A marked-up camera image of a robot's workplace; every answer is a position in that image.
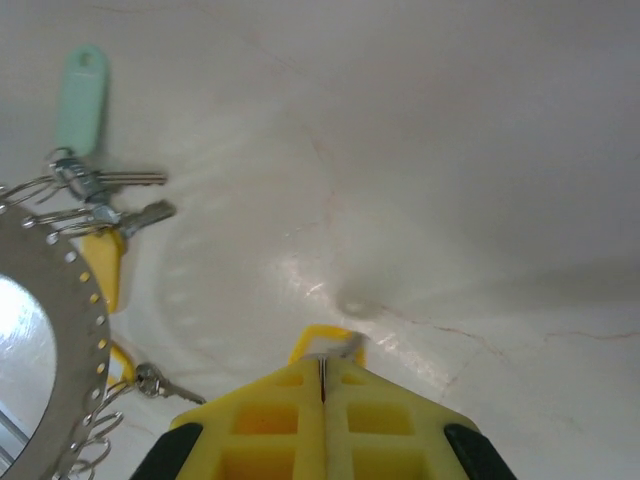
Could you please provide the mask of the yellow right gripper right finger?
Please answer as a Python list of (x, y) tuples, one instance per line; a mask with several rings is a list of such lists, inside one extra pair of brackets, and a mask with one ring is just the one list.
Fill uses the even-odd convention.
[(322, 360), (329, 479), (514, 479), (468, 417), (341, 358)]

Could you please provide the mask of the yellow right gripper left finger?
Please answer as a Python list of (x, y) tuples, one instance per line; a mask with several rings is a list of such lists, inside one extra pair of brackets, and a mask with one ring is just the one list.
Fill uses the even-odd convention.
[(299, 360), (177, 416), (134, 479), (323, 479), (319, 361)]

